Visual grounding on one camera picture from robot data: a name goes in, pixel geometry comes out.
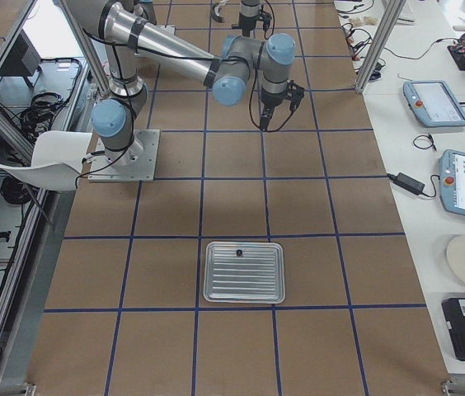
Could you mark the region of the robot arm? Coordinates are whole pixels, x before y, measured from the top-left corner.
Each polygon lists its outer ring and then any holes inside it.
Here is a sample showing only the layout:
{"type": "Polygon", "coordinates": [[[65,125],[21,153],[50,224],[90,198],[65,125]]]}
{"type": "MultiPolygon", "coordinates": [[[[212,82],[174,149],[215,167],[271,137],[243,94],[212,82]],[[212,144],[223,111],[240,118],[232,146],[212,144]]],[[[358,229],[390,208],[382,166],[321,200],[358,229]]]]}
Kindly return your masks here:
{"type": "Polygon", "coordinates": [[[242,2],[242,34],[228,36],[219,56],[157,26],[149,1],[63,1],[61,6],[79,32],[105,46],[109,60],[112,97],[92,111],[92,127],[104,146],[104,155],[92,164],[92,171],[101,179],[153,179],[159,134],[134,128],[147,97],[138,75],[138,54],[199,81],[224,106],[236,105],[251,75],[260,76],[263,111],[255,127],[264,132],[277,106],[289,101],[290,112],[295,112],[303,99],[303,88],[289,79],[294,39],[287,34],[265,41],[250,36],[265,16],[257,1],[242,2]]]}
{"type": "Polygon", "coordinates": [[[257,23],[261,22],[262,30],[267,32],[272,17],[270,12],[264,10],[260,0],[241,0],[237,28],[242,31],[243,36],[250,37],[251,33],[256,29],[257,23]]]}

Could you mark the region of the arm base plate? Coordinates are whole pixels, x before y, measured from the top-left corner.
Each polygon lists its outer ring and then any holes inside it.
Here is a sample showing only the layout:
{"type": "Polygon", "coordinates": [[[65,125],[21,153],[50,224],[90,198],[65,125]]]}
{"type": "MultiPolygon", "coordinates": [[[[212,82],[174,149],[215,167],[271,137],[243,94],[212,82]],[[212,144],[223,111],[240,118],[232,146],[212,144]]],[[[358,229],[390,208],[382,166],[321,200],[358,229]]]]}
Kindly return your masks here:
{"type": "Polygon", "coordinates": [[[118,153],[95,156],[87,178],[90,182],[152,182],[159,139],[160,130],[135,130],[134,142],[122,159],[112,165],[118,153]]]}

